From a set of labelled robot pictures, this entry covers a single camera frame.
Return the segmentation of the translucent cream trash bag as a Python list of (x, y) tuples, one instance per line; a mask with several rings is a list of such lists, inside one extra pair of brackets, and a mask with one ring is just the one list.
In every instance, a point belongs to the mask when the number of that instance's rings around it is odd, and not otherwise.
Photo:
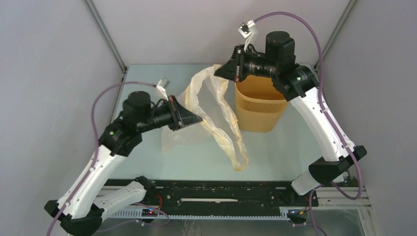
[(200, 143), (214, 138), (217, 146), (228, 156), (235, 171), (248, 167), (249, 157), (238, 126), (238, 118), (225, 99), (229, 80), (216, 77), (219, 64), (202, 69), (191, 77), (177, 101), (200, 116), (202, 122), (179, 131), (163, 128), (161, 150), (167, 152), (179, 145)]

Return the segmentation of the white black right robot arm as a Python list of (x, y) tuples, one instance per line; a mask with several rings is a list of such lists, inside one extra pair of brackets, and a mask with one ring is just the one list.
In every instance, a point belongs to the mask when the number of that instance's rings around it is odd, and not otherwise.
[(274, 88), (304, 118), (319, 143), (322, 157), (295, 178), (286, 192), (288, 203), (298, 206), (309, 191), (331, 183), (362, 159), (367, 150), (350, 141), (332, 120), (312, 70), (295, 60), (295, 41), (287, 32), (273, 31), (266, 35), (265, 52), (256, 51), (252, 44), (237, 45), (214, 75), (235, 83), (243, 82), (249, 75), (270, 78)]

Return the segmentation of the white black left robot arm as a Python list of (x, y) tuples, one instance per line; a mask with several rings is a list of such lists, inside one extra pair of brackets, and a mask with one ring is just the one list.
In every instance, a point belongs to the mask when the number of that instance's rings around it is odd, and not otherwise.
[(184, 108), (170, 95), (154, 103), (144, 91), (129, 94), (119, 116), (98, 139), (98, 149), (68, 192), (50, 200), (45, 210), (73, 236), (90, 236), (115, 212), (141, 202), (155, 200), (154, 184), (144, 176), (102, 197), (99, 191), (111, 173), (142, 142), (142, 134), (164, 126), (173, 131), (198, 124), (202, 118)]

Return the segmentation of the orange slotted plastic trash bin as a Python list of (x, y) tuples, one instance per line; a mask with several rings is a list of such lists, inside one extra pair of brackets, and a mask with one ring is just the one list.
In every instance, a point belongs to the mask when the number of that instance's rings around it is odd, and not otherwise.
[(289, 102), (270, 78), (249, 75), (235, 84), (238, 126), (248, 132), (269, 132), (277, 124)]

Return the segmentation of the small electronics board with leds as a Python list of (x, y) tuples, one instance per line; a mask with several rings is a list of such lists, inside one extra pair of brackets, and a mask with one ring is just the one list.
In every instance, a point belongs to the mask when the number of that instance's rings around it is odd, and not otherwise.
[(153, 209), (150, 208), (144, 208), (142, 209), (142, 213), (141, 213), (142, 217), (150, 217), (150, 216), (158, 216), (158, 211), (155, 211)]

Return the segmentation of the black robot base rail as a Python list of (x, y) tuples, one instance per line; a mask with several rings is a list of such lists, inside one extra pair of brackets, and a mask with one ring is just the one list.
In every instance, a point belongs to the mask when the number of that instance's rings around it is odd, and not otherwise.
[(297, 197), (288, 181), (153, 180), (142, 204), (171, 219), (287, 220), (319, 206), (318, 194)]

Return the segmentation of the aluminium frame post left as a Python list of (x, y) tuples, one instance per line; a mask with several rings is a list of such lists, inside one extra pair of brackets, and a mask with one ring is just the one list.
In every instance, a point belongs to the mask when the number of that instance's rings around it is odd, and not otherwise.
[(85, 4), (87, 11), (92, 17), (93, 22), (95, 23), (96, 27), (98, 28), (100, 34), (102, 35), (104, 42), (106, 43), (107, 47), (111, 51), (114, 59), (116, 60), (119, 68), (121, 69), (122, 73), (126, 73), (127, 66), (125, 62), (123, 61), (121, 54), (119, 50), (117, 49), (117, 46), (115, 42), (113, 41), (110, 32), (108, 31), (105, 22), (103, 21), (96, 4), (92, 0), (83, 0), (83, 3)]

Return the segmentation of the aluminium frame post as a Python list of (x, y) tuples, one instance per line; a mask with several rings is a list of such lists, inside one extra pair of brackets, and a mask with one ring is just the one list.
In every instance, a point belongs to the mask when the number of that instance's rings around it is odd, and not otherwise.
[(348, 18), (351, 16), (358, 2), (359, 2), (358, 0), (345, 0), (345, 4), (342, 10), (340, 11), (340, 13), (337, 14), (336, 20), (334, 20), (334, 24), (331, 27), (331, 32), (330, 32), (328, 39), (325, 41), (324, 46), (321, 47), (323, 60), (329, 54), (330, 50), (335, 44), (343, 27), (345, 26)]
[(114, 59), (116, 60), (119, 68), (121, 69), (122, 73), (126, 73), (127, 66), (125, 62), (123, 61), (121, 54), (119, 50), (117, 49), (117, 46), (115, 42), (113, 41), (110, 32), (108, 31), (105, 22), (103, 21), (96, 4), (92, 0), (83, 0), (83, 3), (85, 4), (87, 11), (92, 17), (93, 22), (95, 23), (96, 27), (98, 28), (100, 34), (102, 35), (104, 42), (106, 43), (107, 47), (111, 51)]

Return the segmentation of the aluminium frame post right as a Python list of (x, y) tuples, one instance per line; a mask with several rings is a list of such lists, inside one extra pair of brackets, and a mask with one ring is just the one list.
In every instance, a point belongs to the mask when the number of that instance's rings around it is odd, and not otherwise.
[(337, 14), (336, 20), (334, 20), (334, 24), (331, 27), (331, 32), (330, 32), (328, 39), (325, 41), (324, 46), (321, 47), (323, 60), (329, 54), (330, 50), (335, 44), (343, 27), (345, 26), (348, 18), (351, 16), (358, 2), (359, 2), (358, 0), (345, 0), (345, 4), (342, 10), (340, 11), (340, 13)]

